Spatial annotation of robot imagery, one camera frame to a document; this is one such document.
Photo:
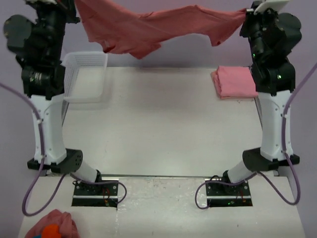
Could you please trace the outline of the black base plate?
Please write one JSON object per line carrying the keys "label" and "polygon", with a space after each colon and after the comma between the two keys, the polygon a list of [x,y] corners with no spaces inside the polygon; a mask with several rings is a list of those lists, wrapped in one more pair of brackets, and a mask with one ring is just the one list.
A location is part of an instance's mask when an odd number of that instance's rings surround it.
{"label": "black base plate", "polygon": [[219,183],[205,185],[208,207],[252,207],[250,188],[247,182],[237,186]]}
{"label": "black base plate", "polygon": [[118,180],[105,179],[107,184],[92,185],[82,181],[73,181],[73,207],[112,207],[118,205]]}

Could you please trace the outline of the red polo t shirt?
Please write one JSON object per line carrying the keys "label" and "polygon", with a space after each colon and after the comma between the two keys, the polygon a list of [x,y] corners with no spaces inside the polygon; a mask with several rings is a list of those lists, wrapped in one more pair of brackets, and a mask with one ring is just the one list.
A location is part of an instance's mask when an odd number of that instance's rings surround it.
{"label": "red polo t shirt", "polygon": [[142,59],[161,43],[188,34],[208,36],[213,47],[225,42],[244,23],[246,9],[218,11],[199,5],[139,14],[110,0],[75,1],[90,42],[104,53]]}

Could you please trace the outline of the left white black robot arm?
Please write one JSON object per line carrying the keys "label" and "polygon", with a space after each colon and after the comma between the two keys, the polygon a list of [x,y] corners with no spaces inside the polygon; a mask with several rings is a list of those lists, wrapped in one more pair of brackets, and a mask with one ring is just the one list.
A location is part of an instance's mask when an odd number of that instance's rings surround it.
{"label": "left white black robot arm", "polygon": [[67,149],[62,136],[65,67],[61,63],[65,26],[78,23],[72,0],[28,0],[37,14],[35,21],[23,15],[9,17],[3,25],[6,46],[21,66],[22,98],[33,112],[36,149],[28,161],[31,170],[57,174],[95,183],[101,174],[83,160],[83,153]]}

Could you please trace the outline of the orange blue toy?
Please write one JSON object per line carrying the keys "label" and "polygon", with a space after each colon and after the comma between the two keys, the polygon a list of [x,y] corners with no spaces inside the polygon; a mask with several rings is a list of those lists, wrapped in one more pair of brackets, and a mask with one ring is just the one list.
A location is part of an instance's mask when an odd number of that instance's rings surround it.
{"label": "orange blue toy", "polygon": [[59,232],[59,226],[52,224],[44,227],[41,238],[62,238],[62,235]]}

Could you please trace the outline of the crumpled red cloth pile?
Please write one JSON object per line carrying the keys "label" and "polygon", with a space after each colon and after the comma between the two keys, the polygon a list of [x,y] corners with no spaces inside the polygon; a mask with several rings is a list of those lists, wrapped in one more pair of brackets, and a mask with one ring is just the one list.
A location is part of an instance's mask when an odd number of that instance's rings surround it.
{"label": "crumpled red cloth pile", "polygon": [[25,238],[40,238],[42,230],[48,225],[56,224],[62,238],[80,238],[76,223],[68,212],[52,210],[43,216],[24,236]]}

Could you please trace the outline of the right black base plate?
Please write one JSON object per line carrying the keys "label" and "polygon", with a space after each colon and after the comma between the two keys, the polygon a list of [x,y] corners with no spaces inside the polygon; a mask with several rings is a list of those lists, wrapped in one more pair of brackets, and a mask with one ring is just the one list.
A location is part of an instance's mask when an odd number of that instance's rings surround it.
{"label": "right black base plate", "polygon": [[250,188],[247,182],[237,186],[219,183],[205,185],[208,207],[252,207]]}

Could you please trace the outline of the white plastic basket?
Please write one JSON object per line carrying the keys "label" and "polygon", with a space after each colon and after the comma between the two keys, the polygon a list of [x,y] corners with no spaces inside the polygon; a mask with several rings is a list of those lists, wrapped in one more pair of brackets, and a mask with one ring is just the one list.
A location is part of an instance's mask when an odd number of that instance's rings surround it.
{"label": "white plastic basket", "polygon": [[67,53],[64,100],[70,104],[90,104],[101,101],[106,78],[108,55],[103,52]]}

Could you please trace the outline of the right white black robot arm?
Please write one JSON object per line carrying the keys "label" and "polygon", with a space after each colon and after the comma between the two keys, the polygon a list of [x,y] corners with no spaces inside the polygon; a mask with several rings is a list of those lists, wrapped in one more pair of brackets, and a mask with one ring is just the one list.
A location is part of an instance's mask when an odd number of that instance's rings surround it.
{"label": "right white black robot arm", "polygon": [[256,172],[297,165],[290,140],[288,100],[295,93],[296,71],[288,55],[302,38],[301,22],[275,6],[254,1],[247,10],[240,36],[247,38],[252,54],[250,68],[262,113],[262,144],[245,150],[242,161],[223,173],[223,180],[238,183]]}

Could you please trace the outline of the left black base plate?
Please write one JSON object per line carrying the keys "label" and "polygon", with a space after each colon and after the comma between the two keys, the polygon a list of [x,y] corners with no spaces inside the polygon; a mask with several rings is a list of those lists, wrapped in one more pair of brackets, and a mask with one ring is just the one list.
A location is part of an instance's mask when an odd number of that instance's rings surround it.
{"label": "left black base plate", "polygon": [[73,181],[73,207],[112,207],[118,205],[118,180],[105,179],[107,184],[92,185],[82,181]]}

